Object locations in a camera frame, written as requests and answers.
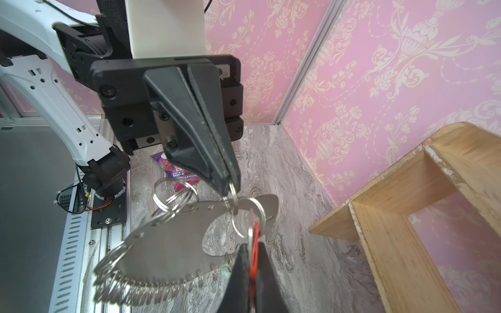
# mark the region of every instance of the screw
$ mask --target screw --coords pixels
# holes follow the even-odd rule
[[[160,113],[160,119],[162,121],[168,121],[170,119],[170,117],[167,113]]]
[[[167,138],[167,147],[169,147],[170,149],[174,149],[177,147],[177,141],[173,136]]]
[[[101,96],[105,98],[113,98],[117,94],[115,88],[110,85],[102,85],[101,88],[99,88],[99,92],[101,93]]]
[[[122,124],[123,126],[131,127],[132,125],[134,125],[134,120],[130,117],[126,117],[122,120]]]

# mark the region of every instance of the snack bag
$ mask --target snack bag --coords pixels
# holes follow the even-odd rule
[[[160,164],[160,166],[163,168],[165,173],[167,173],[167,177],[182,179],[190,185],[193,185],[194,183],[196,183],[197,181],[200,180],[200,177],[196,176],[195,174],[192,174],[186,170],[183,170],[182,168],[179,168],[179,167],[175,166],[174,164],[171,164],[169,161],[167,161],[167,158],[165,157],[165,153],[163,153],[163,152],[153,154],[151,157],[155,161],[157,161],[158,164]],[[176,182],[173,182],[173,184],[174,184],[174,190],[176,192],[185,188],[185,186],[183,184],[176,183]]]

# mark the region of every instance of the wall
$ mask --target wall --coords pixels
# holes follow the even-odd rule
[[[95,15],[95,0],[59,0]],[[242,65],[243,119],[271,123],[331,0],[213,0],[205,14],[208,54],[232,54]],[[55,65],[68,92],[86,114],[102,114],[97,94]],[[33,108],[22,97],[25,112]]]
[[[283,125],[339,204],[440,127],[501,134],[501,3],[348,1]],[[464,312],[501,311],[501,241],[453,195],[411,220]]]

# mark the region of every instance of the metal key holder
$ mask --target metal key holder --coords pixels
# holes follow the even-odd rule
[[[187,188],[165,203],[154,191],[153,199],[163,213],[132,232],[99,262],[94,269],[98,286],[95,301],[147,305],[191,291],[195,280],[202,287],[206,275],[212,274],[215,280],[218,270],[231,269],[237,253],[210,256],[203,252],[203,237],[216,218],[230,211],[239,235],[234,222],[238,210],[257,207],[262,234],[271,230],[277,218],[279,200],[275,195],[254,199],[231,192],[231,199],[198,202],[196,190],[179,179],[163,178],[155,183],[155,189],[164,181],[176,181]],[[188,204],[192,196],[196,202]],[[177,198],[180,203],[170,207]]]

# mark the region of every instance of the white panel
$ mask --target white panel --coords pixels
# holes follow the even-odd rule
[[[0,67],[0,78],[21,93],[63,140],[78,165],[99,160],[111,143],[92,126],[54,72],[50,60],[36,55],[12,59]]]
[[[72,195],[72,204],[74,200],[75,193]],[[85,239],[90,220],[91,215],[88,212],[78,215],[68,213],[49,313],[77,312],[78,297],[81,294],[80,275],[82,270],[85,270],[83,265],[86,263],[83,260],[83,253],[87,245]]]
[[[203,0],[125,0],[132,57],[205,54]]]

